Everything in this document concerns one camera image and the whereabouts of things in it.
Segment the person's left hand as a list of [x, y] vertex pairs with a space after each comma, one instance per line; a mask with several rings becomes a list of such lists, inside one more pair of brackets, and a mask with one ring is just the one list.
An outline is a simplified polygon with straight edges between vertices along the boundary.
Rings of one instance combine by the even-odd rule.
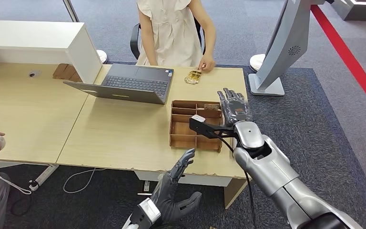
[[208, 73], [215, 67], [215, 61], [211, 54], [204, 54], [200, 60], [198, 70]]

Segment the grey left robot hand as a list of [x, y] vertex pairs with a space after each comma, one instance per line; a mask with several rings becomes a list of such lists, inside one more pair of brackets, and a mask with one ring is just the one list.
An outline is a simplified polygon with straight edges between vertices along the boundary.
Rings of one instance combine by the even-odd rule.
[[198, 191], [192, 193], [191, 196], [185, 200], [179, 202], [174, 200], [178, 182], [188, 165], [193, 163], [194, 156], [194, 148], [183, 153], [175, 165], [163, 174], [152, 193], [151, 200], [161, 214], [160, 218], [157, 220], [158, 223], [165, 224], [177, 221], [199, 206], [202, 193]]

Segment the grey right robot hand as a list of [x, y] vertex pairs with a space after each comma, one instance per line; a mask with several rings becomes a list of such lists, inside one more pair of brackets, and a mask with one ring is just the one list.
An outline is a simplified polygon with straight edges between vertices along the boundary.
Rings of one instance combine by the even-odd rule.
[[232, 127], [240, 121], [253, 121], [249, 103], [242, 93], [223, 88], [223, 91], [218, 91], [217, 94], [226, 127]]

